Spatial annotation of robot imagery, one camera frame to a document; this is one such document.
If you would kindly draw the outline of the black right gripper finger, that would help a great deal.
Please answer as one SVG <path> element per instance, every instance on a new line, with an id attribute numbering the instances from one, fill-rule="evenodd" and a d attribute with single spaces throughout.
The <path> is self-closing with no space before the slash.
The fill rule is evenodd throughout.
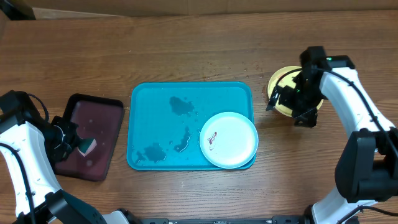
<path id="1" fill-rule="evenodd" d="M 275 86 L 273 91 L 272 91 L 272 93 L 271 93 L 271 96 L 269 97 L 269 101 L 268 101 L 268 104 L 267 104 L 267 107 L 266 107 L 266 111 L 271 111 L 271 110 L 275 109 L 275 106 L 276 106 L 276 104 L 278 102 L 278 99 L 279 99 L 279 95 L 280 95 L 279 94 L 279 86 Z"/>
<path id="2" fill-rule="evenodd" d="M 305 113 L 294 116 L 294 125 L 304 128 L 313 128 L 317 124 L 318 110 L 312 108 Z"/>

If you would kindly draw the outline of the green pink sponge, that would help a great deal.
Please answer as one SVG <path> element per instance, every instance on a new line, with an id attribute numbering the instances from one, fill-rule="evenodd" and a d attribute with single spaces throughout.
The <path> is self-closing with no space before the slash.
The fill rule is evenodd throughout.
<path id="1" fill-rule="evenodd" d="M 78 152 L 83 156 L 87 156 L 97 146 L 96 140 L 93 138 L 80 139 L 78 144 Z"/>

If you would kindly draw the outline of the light blue plate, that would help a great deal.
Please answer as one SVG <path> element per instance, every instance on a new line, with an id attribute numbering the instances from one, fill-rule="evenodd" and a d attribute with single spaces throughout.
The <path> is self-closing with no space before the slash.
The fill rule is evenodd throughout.
<path id="1" fill-rule="evenodd" d="M 259 137 L 249 118 L 235 112 L 222 112 L 203 125 L 199 144 L 205 159 L 214 166 L 238 169 L 254 159 Z"/>

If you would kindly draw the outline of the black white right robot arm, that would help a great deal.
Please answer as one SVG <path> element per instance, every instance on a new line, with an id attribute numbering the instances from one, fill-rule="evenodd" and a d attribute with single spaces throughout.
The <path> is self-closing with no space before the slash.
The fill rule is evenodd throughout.
<path id="1" fill-rule="evenodd" d="M 303 215 L 274 216 L 272 223 L 357 223 L 358 213 L 397 195 L 397 128 L 363 88 L 346 55 L 328 56 L 321 46 L 300 54 L 299 66 L 276 71 L 267 86 L 267 109 L 312 128 L 328 100 L 348 136 L 335 168 L 335 187 Z"/>

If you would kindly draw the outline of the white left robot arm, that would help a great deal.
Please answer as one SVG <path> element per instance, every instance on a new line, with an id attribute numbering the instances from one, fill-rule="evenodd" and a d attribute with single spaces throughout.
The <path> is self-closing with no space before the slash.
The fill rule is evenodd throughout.
<path id="1" fill-rule="evenodd" d="M 77 150 L 91 152 L 97 142 L 77 134 L 77 124 L 59 116 L 41 116 L 24 91 L 1 96 L 1 154 L 4 156 L 16 196 L 17 223 L 67 224 L 139 223 L 125 209 L 101 214 L 95 207 L 65 192 L 53 171 Z"/>

